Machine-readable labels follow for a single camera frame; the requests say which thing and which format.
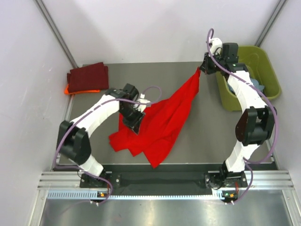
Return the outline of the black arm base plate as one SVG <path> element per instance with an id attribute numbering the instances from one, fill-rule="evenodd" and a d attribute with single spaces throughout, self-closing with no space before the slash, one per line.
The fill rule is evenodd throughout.
<path id="1" fill-rule="evenodd" d="M 218 172 L 104 172 L 117 188 L 129 185 L 196 185 L 200 188 L 246 188 L 246 175 L 223 179 Z"/>

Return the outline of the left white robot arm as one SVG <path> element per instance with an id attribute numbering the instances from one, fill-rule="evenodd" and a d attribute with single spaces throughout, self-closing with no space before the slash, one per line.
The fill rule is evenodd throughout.
<path id="1" fill-rule="evenodd" d="M 63 155 L 83 171 L 84 187 L 107 187 L 106 171 L 92 155 L 90 137 L 111 115 L 120 113 L 123 124 L 139 133 L 145 109 L 151 105 L 144 93 L 126 84 L 122 89 L 110 88 L 81 116 L 63 121 L 59 126 L 56 154 Z"/>

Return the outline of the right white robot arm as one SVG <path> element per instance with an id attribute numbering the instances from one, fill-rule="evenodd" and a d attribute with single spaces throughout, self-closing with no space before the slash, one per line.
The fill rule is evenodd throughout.
<path id="1" fill-rule="evenodd" d="M 235 127 L 237 141 L 231 155 L 223 162 L 219 174 L 207 179 L 209 187 L 219 189 L 243 179 L 246 162 L 271 137 L 275 110 L 254 90 L 247 66 L 238 61 L 238 44 L 222 43 L 214 38 L 207 41 L 207 47 L 201 71 L 206 74 L 220 72 L 232 88 L 242 111 Z"/>

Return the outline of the red t shirt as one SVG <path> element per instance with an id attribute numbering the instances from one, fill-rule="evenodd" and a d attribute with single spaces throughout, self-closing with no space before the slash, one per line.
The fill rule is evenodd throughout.
<path id="1" fill-rule="evenodd" d="M 119 117 L 119 129 L 109 136 L 115 152 L 127 149 L 133 156 L 144 153 L 156 168 L 171 152 L 199 92 L 201 70 L 196 72 L 168 99 L 146 108 L 138 134 L 127 128 Z"/>

